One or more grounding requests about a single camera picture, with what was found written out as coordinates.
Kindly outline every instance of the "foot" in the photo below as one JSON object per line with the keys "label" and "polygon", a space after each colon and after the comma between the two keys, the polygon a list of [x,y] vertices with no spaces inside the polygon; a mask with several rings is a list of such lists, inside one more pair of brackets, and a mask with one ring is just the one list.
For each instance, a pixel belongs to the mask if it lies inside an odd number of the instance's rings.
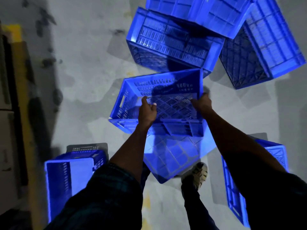
{"label": "foot", "polygon": [[182,180],[182,184],[191,181],[196,190],[199,190],[203,182],[206,181],[208,175],[207,165],[203,162],[198,162],[192,171],[192,174]]}

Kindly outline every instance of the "empty crate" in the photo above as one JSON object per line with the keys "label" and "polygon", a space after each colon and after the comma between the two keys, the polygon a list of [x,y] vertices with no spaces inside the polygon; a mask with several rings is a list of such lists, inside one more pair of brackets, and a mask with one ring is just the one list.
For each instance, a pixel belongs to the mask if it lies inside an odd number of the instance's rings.
{"label": "empty crate", "polygon": [[234,38],[255,0],[147,0],[146,8]]}
{"label": "empty crate", "polygon": [[258,0],[221,62],[235,89],[280,77],[306,63],[275,0]]}
{"label": "empty crate", "polygon": [[68,152],[45,162],[49,222],[70,197],[86,187],[94,171],[106,161],[104,151],[89,150]]}
{"label": "empty crate", "polygon": [[143,96],[157,104],[157,118],[149,135],[204,135],[203,118],[190,99],[203,93],[203,70],[189,69],[125,78],[109,121],[126,133],[133,133]]}
{"label": "empty crate", "polygon": [[197,24],[139,7],[127,35],[134,61],[158,72],[203,68],[209,75],[225,38]]}
{"label": "empty crate", "polygon": [[204,137],[147,136],[144,162],[158,182],[180,174],[216,147],[206,122],[204,126]]}
{"label": "empty crate", "polygon": [[[263,146],[270,154],[272,154],[278,160],[278,162],[286,169],[286,171],[289,171],[287,153],[284,145],[262,139],[256,139],[256,142]],[[250,226],[248,223],[248,214],[246,211],[245,198],[241,195],[234,181],[232,180],[227,164],[223,158],[222,161],[228,207],[232,210],[232,212],[239,219],[239,221],[245,227],[249,228]]]}

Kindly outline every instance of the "person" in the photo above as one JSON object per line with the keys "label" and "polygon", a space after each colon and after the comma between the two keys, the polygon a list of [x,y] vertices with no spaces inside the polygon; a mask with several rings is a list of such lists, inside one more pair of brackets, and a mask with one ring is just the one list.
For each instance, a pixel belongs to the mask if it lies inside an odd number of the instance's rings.
{"label": "person", "polygon": [[[71,197],[46,227],[51,229],[142,228],[142,190],[150,173],[143,163],[148,129],[156,119],[156,104],[142,98],[138,125],[110,159],[95,171],[85,189]],[[213,109],[208,94],[191,100],[207,121],[217,148],[246,199],[251,229],[302,229],[307,216],[307,184],[287,173],[280,163],[248,135]],[[182,194],[191,229],[218,229],[200,200],[198,189],[207,167],[196,165],[182,180]]]}

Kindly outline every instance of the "person's left hand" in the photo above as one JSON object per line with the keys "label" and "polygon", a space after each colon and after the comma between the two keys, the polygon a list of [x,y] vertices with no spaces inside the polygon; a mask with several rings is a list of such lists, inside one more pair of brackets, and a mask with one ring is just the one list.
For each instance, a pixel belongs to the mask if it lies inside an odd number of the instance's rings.
{"label": "person's left hand", "polygon": [[142,106],[138,114],[138,124],[142,129],[149,129],[157,117],[157,104],[148,104],[147,96],[142,98]]}

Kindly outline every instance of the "dark pants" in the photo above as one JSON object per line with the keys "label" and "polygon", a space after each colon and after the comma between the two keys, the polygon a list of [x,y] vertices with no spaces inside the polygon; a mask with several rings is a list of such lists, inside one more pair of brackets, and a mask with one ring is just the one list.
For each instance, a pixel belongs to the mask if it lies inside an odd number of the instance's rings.
{"label": "dark pants", "polygon": [[[143,172],[141,176],[141,188],[144,190],[145,182],[150,174],[150,170],[143,162]],[[182,196],[185,200],[185,209],[187,211],[191,230],[219,230],[214,220],[209,215],[199,198],[199,193],[193,186],[193,177],[186,177],[182,181]]]}

